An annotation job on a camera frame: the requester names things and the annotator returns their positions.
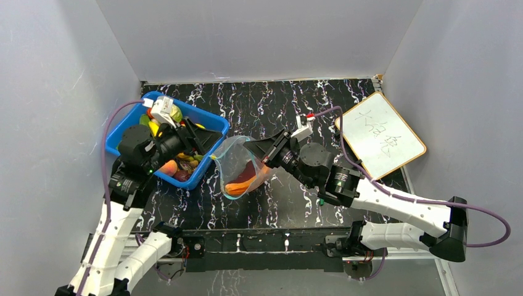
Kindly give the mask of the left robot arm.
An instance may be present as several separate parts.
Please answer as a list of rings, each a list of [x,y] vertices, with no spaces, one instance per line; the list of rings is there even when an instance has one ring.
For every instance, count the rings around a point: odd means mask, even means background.
[[[99,225],[78,272],[56,295],[130,295],[160,258],[181,254],[185,246],[182,230],[161,222],[131,255],[121,259],[131,230],[149,201],[154,173],[182,152],[207,154],[222,138],[220,131],[203,129],[188,118],[184,125],[161,124],[156,135],[144,125],[124,130],[111,175],[102,175]]]

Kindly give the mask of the orange papaya slice toy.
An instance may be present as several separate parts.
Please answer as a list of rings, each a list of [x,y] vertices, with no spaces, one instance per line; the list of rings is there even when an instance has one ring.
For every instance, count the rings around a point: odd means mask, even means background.
[[[241,197],[261,186],[271,173],[271,168],[249,161],[239,176],[225,185],[224,192],[233,199]]]

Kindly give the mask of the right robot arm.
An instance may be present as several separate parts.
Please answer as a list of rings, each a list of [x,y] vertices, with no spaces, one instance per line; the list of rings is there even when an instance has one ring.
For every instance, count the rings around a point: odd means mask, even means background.
[[[346,236],[326,238],[330,257],[367,255],[384,248],[427,250],[452,262],[466,259],[468,217],[466,200],[454,197],[450,205],[434,205],[414,195],[410,201],[393,197],[393,190],[374,185],[363,174],[334,163],[334,155],[318,143],[300,145],[283,129],[271,138],[247,141],[244,147],[269,168],[283,168],[318,197],[334,206],[369,210],[396,219],[396,223],[352,223]]]

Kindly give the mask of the clear zip top bag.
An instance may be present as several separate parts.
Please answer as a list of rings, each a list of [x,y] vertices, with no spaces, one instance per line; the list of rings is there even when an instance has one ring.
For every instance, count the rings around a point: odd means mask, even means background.
[[[224,192],[224,187],[227,183],[236,179],[244,169],[245,165],[249,161],[256,162],[258,166],[262,166],[262,162],[253,156],[244,146],[243,143],[252,141],[253,138],[250,136],[232,136],[226,138],[211,155],[211,159],[215,162],[220,175],[220,189],[221,192],[230,200],[236,200],[238,198],[231,198]]]

